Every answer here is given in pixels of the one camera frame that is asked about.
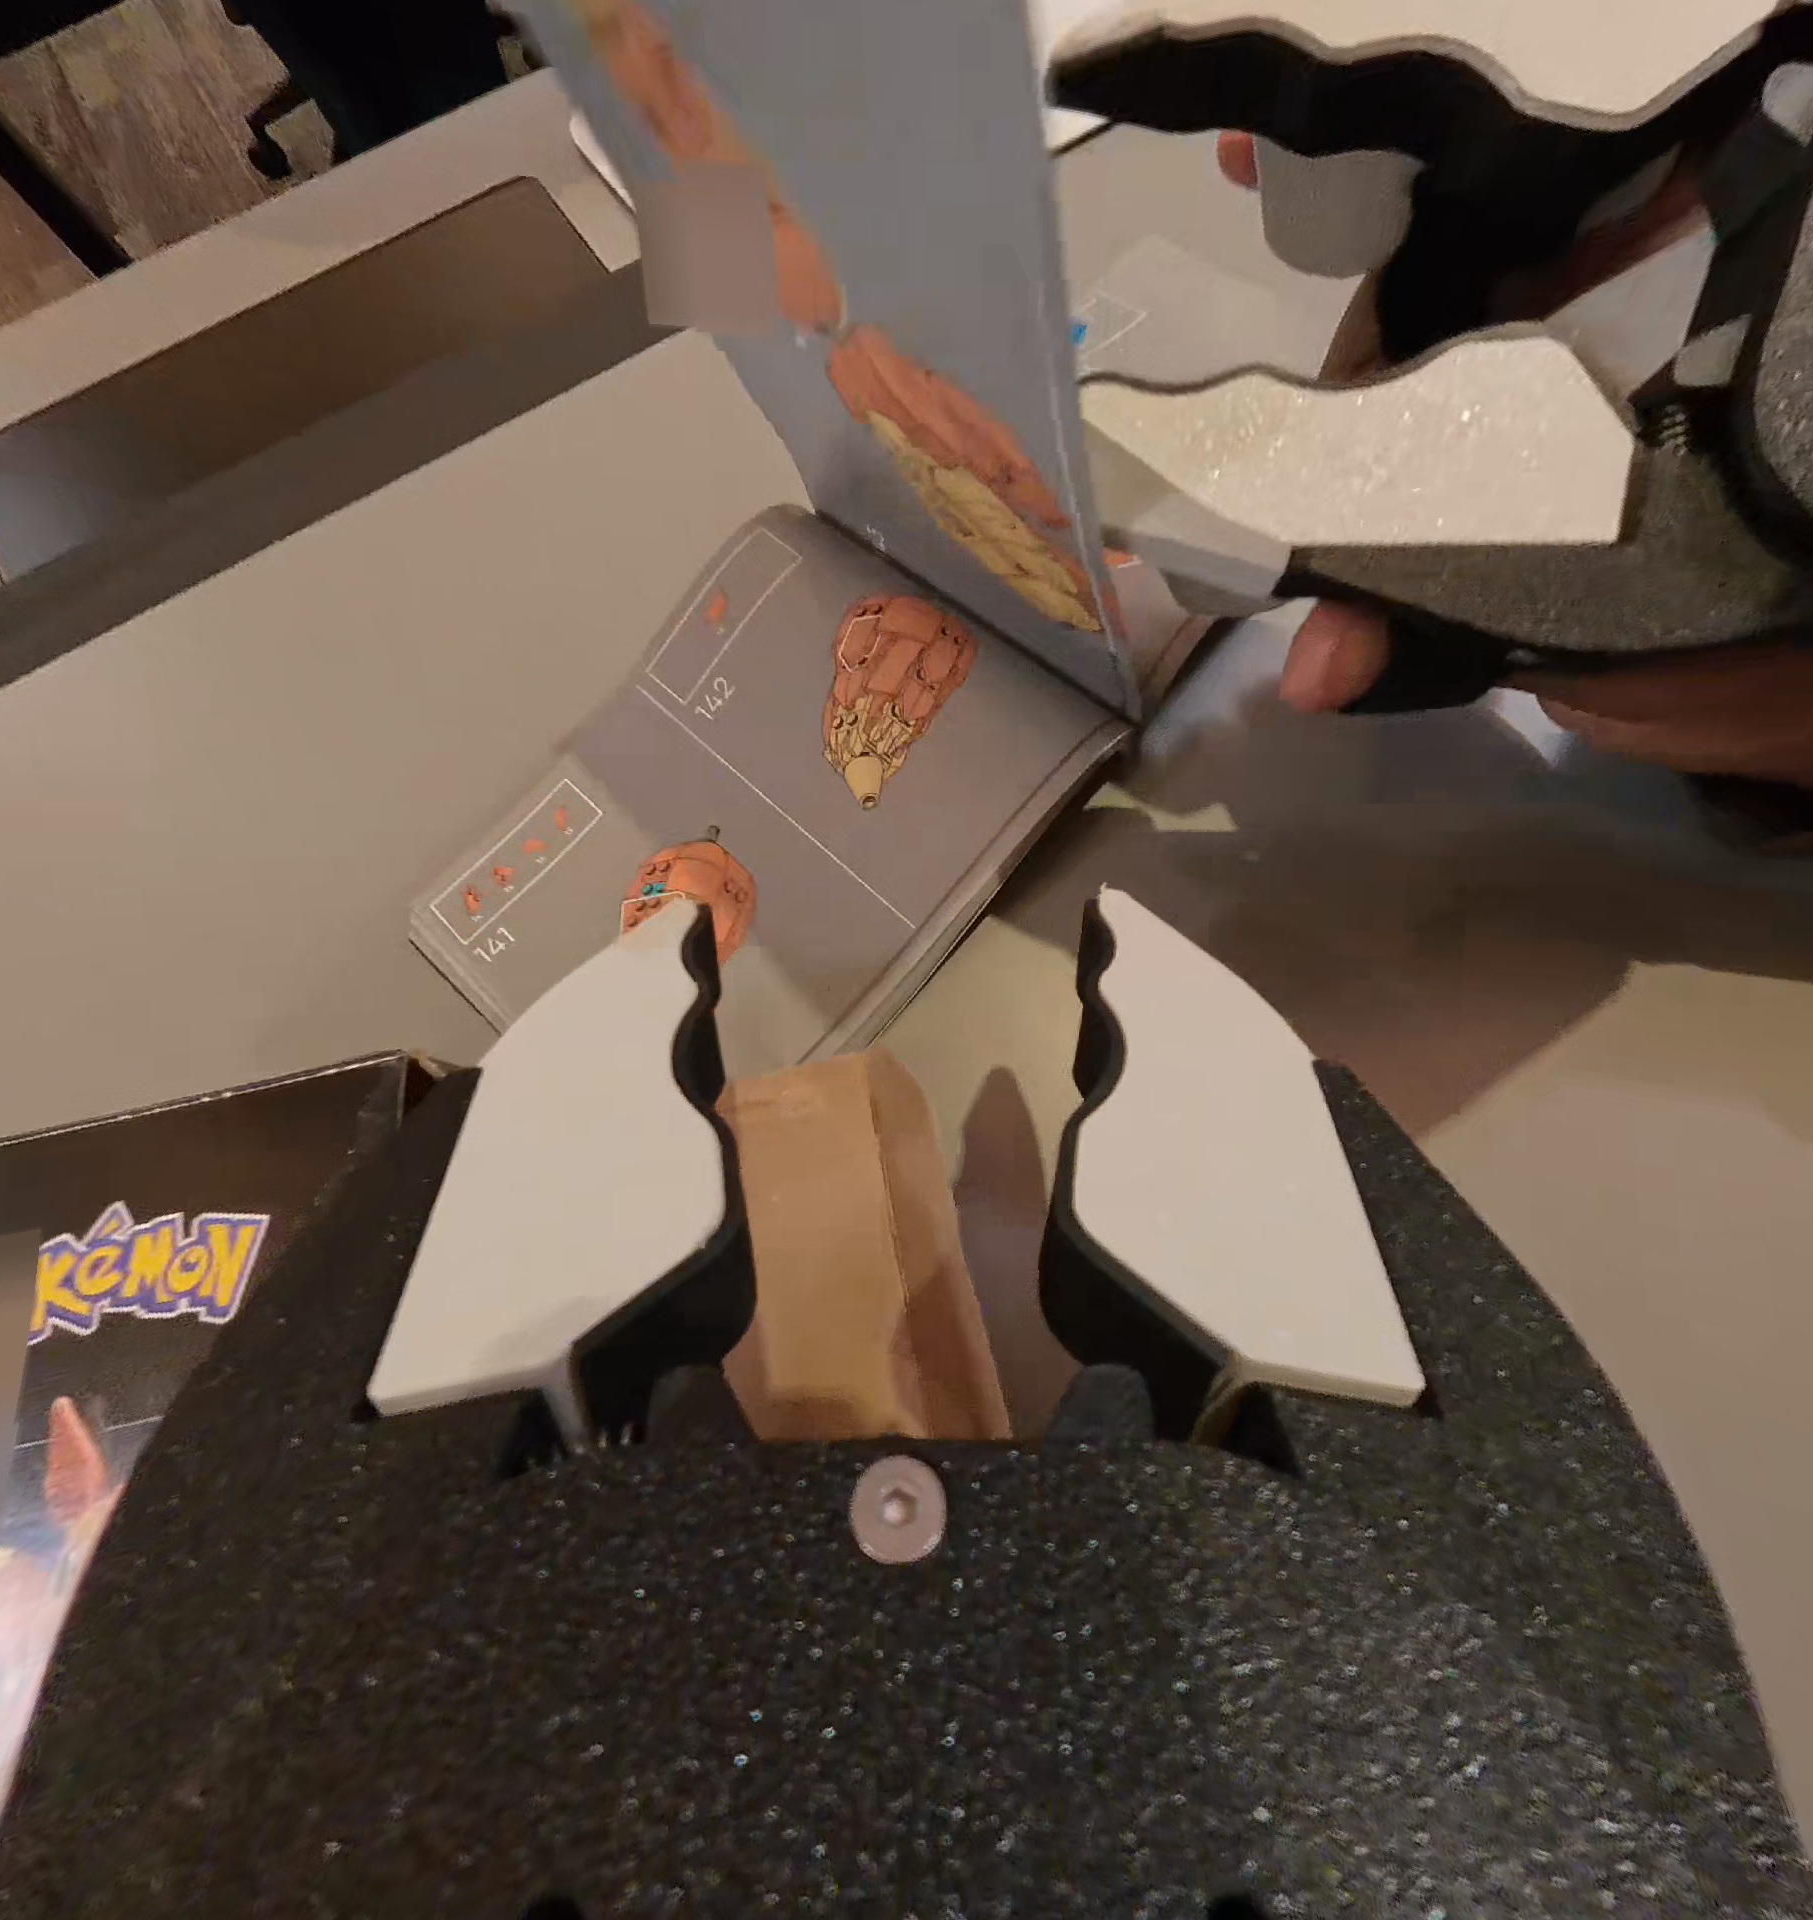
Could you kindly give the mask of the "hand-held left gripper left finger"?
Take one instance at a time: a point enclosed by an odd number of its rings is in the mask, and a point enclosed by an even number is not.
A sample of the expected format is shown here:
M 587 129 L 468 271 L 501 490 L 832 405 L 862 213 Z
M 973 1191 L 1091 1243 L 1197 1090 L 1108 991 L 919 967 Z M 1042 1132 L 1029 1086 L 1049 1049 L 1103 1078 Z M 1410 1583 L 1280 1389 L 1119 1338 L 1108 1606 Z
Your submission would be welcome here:
M 557 1427 L 645 1427 L 750 1331 L 720 989 L 711 911 L 668 905 L 494 1042 L 367 1378 L 383 1417 L 537 1393 Z

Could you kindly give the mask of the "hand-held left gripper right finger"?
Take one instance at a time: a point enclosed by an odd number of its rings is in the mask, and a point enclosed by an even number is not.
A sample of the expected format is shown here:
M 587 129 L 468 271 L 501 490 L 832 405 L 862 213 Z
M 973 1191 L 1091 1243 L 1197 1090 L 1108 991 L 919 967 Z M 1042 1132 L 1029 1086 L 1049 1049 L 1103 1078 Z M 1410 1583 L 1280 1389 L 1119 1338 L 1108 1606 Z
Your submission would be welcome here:
M 1251 1387 L 1413 1409 L 1413 1351 L 1318 1060 L 1132 895 L 1084 906 L 1080 1102 L 1044 1224 L 1044 1320 L 1157 1419 Z

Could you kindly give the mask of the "grey desk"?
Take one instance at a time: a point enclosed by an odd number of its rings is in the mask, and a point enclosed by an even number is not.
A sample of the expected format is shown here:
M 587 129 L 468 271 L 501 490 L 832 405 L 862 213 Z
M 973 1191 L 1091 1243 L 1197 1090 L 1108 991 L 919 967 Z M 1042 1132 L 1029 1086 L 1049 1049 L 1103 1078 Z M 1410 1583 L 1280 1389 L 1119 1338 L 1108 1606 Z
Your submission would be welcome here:
M 0 692 L 0 1136 L 487 1023 L 409 906 L 798 472 L 720 350 L 641 350 Z M 1199 654 L 899 1018 L 1014 1419 L 1100 884 L 1349 1065 L 1632 1407 L 1813 1857 L 1813 860 L 1523 700 L 1307 720 L 1294 616 Z

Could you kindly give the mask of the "grey instruction booklet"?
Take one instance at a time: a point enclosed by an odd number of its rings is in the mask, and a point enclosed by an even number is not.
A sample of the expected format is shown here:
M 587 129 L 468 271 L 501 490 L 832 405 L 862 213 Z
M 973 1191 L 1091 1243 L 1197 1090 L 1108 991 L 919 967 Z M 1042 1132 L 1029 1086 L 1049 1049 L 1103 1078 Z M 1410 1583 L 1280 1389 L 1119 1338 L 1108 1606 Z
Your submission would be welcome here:
M 625 685 L 414 899 L 503 1032 L 679 902 L 745 1074 L 870 1042 L 1258 600 L 1103 536 L 1080 380 L 1309 372 L 1346 293 L 1209 134 L 1063 157 L 1023 4 L 513 4 L 804 503 L 728 536 Z

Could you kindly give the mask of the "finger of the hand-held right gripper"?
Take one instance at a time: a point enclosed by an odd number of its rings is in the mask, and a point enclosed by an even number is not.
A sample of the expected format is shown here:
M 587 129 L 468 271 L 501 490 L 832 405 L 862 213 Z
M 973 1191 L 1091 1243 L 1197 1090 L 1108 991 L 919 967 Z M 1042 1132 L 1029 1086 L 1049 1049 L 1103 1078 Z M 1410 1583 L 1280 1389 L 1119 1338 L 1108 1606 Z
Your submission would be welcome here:
M 1629 169 L 1788 60 L 1790 4 L 1116 4 L 1059 39 L 1049 101 L 1294 157 Z
M 1318 367 L 1352 287 L 1121 255 L 1080 304 L 1080 407 L 1121 581 L 1195 614 L 1276 602 L 1320 547 L 1611 543 L 1636 434 L 1550 335 L 1500 328 L 1408 372 Z

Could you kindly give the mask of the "printed toy box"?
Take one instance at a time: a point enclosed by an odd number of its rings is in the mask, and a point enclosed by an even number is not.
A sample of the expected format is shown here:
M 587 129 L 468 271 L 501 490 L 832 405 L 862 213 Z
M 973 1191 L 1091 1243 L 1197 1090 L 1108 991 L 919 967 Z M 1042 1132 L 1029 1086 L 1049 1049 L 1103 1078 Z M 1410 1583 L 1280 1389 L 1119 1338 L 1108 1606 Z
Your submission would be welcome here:
M 133 1465 L 294 1231 L 435 1078 L 378 1054 L 0 1139 L 0 1813 Z

